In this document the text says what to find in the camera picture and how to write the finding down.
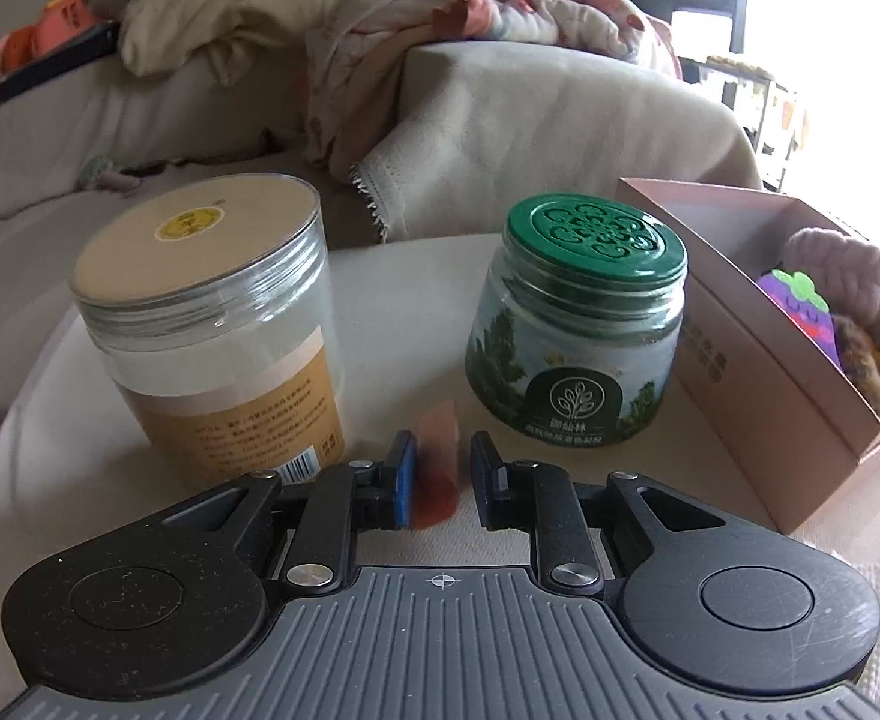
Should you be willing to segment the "pink plush toy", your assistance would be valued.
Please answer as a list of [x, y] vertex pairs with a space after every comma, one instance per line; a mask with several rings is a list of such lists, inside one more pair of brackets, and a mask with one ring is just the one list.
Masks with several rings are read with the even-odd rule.
[[33, 60], [51, 54], [101, 23], [88, 0], [51, 0], [38, 20], [10, 31], [0, 40], [2, 73], [8, 75]]

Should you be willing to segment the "pink floral blanket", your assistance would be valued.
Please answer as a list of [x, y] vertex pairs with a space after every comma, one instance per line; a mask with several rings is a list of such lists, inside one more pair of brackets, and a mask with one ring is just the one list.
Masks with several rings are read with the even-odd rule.
[[463, 41], [563, 47], [681, 76], [669, 26], [630, 0], [339, 0], [307, 36], [308, 160], [344, 182], [390, 132], [409, 50]]

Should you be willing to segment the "cream pillow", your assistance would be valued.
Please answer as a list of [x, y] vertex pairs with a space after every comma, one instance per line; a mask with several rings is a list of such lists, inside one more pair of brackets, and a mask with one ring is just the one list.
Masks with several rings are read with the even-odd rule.
[[131, 0], [119, 55], [136, 76], [163, 75], [202, 50], [223, 86], [246, 75], [263, 50], [300, 49], [339, 0]]

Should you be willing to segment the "clear jar beige lid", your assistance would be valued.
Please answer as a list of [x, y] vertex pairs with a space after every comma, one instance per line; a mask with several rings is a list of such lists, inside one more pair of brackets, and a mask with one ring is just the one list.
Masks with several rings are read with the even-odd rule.
[[341, 460], [321, 200], [251, 172], [163, 193], [82, 250], [70, 289], [140, 427], [178, 472], [302, 483]]

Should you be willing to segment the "black flat box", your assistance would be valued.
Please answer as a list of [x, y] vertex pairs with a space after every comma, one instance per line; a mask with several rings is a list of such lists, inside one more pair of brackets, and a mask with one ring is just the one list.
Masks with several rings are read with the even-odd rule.
[[120, 27], [118, 21], [104, 21], [51, 50], [49, 54], [12, 71], [0, 81], [0, 103], [7, 103], [36, 86], [115, 55], [118, 52]]

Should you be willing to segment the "beige sofa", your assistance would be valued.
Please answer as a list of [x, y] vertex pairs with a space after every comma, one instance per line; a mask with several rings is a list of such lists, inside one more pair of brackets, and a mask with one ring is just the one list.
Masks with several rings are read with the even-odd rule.
[[[0, 40], [51, 0], [0, 0]], [[131, 0], [88, 0], [118, 21]], [[624, 177], [758, 187], [730, 110], [678, 78], [541, 44], [417, 46], [391, 128], [344, 182], [307, 156], [307, 37], [263, 50], [232, 86], [200, 50], [136, 76], [118, 52], [0, 103], [0, 426], [54, 323], [88, 236], [126, 205], [108, 171], [149, 190], [245, 169], [293, 172], [326, 195], [336, 247], [489, 232], [549, 190], [607, 195]]]

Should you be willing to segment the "pink cardboard box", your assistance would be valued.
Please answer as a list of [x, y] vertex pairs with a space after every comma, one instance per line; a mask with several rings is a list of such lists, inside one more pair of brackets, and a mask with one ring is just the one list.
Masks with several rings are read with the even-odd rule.
[[[748, 188], [624, 179], [616, 197], [686, 245], [675, 374], [777, 527], [809, 532], [819, 511], [839, 504], [834, 530], [863, 532], [880, 517], [880, 491], [865, 488], [880, 467], [880, 417], [758, 284], [790, 234], [831, 220], [801, 200]], [[854, 500], [840, 504], [845, 493]]]

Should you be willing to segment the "green lid glass jar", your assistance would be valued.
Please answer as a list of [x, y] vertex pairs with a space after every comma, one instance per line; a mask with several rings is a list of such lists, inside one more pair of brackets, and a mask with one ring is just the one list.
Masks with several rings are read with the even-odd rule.
[[618, 444], [660, 410], [684, 312], [687, 252], [634, 206], [580, 193], [518, 202], [465, 353], [479, 401], [518, 433]]

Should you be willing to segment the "orange plastic wrapper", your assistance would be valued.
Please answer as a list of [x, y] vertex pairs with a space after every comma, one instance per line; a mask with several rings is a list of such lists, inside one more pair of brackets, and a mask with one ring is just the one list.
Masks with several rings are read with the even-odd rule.
[[412, 528], [447, 522], [460, 504], [460, 423], [453, 401], [440, 401], [414, 426]]

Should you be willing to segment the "purple eggplant sponge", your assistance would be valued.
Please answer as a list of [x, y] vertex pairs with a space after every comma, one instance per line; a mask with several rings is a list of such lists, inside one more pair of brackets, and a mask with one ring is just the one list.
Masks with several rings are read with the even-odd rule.
[[758, 288], [787, 314], [792, 322], [840, 369], [836, 329], [831, 309], [816, 285], [803, 271], [767, 271]]

